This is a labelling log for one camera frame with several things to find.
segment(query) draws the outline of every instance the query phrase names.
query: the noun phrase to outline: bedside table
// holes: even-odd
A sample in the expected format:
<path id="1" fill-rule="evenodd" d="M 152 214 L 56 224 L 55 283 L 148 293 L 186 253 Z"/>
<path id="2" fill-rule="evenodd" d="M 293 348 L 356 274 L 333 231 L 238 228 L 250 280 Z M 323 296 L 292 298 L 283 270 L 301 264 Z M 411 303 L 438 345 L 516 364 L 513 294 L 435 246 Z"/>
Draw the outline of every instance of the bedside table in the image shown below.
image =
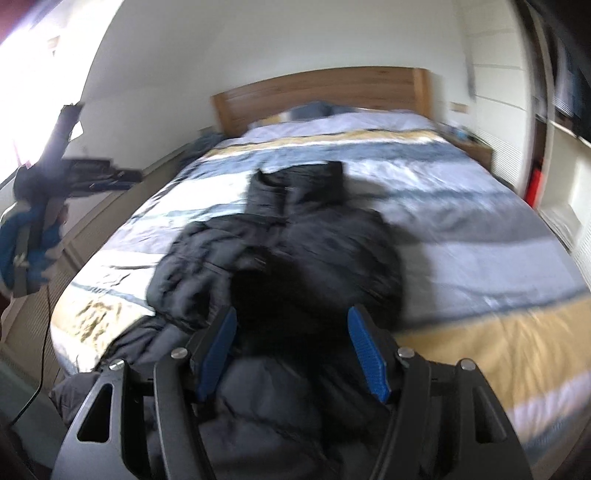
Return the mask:
<path id="1" fill-rule="evenodd" d="M 474 142 L 472 140 L 460 140 L 457 137 L 447 134 L 442 134 L 441 136 L 449 143 L 454 145 L 454 147 L 463 150 L 466 155 L 468 155 L 468 157 L 470 157 L 472 160 L 476 160 L 488 171 L 491 170 L 492 154 L 494 153 L 492 147 L 489 147 L 484 143 Z"/>

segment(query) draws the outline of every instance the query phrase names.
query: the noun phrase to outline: wooden headboard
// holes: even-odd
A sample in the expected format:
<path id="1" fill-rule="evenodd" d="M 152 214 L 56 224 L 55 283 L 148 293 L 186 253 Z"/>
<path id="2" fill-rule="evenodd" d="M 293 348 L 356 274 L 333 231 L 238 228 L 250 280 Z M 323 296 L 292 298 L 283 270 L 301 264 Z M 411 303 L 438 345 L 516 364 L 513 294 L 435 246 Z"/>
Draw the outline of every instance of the wooden headboard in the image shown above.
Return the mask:
<path id="1" fill-rule="evenodd" d="M 224 133 L 240 137 L 248 125 L 314 100 L 380 110 L 407 109 L 431 118 L 428 70 L 345 67 L 294 73 L 212 97 Z"/>

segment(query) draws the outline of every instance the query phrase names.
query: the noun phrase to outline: bed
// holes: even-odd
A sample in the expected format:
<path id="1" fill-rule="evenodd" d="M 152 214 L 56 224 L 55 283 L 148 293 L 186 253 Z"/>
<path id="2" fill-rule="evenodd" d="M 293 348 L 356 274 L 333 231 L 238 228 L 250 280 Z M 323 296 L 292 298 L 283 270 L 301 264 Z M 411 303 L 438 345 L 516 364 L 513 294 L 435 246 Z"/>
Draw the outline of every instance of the bed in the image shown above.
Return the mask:
<path id="1" fill-rule="evenodd" d="M 312 100 L 355 112 L 248 130 Z M 539 217 L 427 120 L 429 73 L 353 67 L 264 80 L 212 98 L 230 137 L 142 205 L 57 303 L 66 372 L 91 371 L 143 315 L 153 269 L 186 223 L 243 210 L 249 176 L 340 160 L 350 201 L 380 211 L 405 265 L 398 342 L 433 361 L 477 361 L 536 478 L 549 478 L 591 416 L 591 297 Z"/>

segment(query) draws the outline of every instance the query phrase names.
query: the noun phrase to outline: blue grip pad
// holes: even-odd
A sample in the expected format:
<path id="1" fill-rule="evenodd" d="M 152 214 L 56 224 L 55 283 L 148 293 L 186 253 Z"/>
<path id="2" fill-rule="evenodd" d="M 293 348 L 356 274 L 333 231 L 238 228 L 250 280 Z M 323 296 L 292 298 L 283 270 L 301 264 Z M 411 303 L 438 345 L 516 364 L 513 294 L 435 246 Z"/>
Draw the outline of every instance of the blue grip pad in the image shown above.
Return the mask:
<path id="1" fill-rule="evenodd" d="M 370 331 L 370 326 L 367 325 L 363 315 L 355 307 L 349 309 L 348 326 L 349 336 L 365 374 L 369 390 L 378 397 L 380 402 L 386 403 L 392 393 L 388 382 L 388 361 L 380 352 Z"/>
<path id="2" fill-rule="evenodd" d="M 205 401 L 209 395 L 215 392 L 217 382 L 226 364 L 228 352 L 236 336 L 237 326 L 236 310 L 231 308 L 213 339 L 209 352 L 207 352 L 201 363 L 199 383 L 196 388 L 199 401 Z"/>

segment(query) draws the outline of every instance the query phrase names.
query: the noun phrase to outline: white wall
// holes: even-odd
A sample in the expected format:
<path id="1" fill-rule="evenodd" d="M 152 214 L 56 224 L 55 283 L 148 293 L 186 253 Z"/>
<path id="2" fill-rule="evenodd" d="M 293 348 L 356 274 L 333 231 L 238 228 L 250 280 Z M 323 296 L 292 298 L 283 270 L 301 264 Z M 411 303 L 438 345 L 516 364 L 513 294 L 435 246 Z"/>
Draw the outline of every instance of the white wall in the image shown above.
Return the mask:
<path id="1" fill-rule="evenodd" d="M 145 168 L 215 124 L 215 93 L 362 65 L 430 69 L 438 117 L 471 123 L 447 108 L 471 104 L 452 0 L 125 0 L 90 70 L 85 133 L 69 153 Z"/>
<path id="2" fill-rule="evenodd" d="M 580 140 L 575 141 L 579 144 L 579 150 L 574 164 L 569 204 L 581 224 L 587 225 L 591 221 L 591 148 Z"/>
<path id="3" fill-rule="evenodd" d="M 455 0 L 476 93 L 476 132 L 495 149 L 493 174 L 523 194 L 529 178 L 530 66 L 512 0 Z"/>

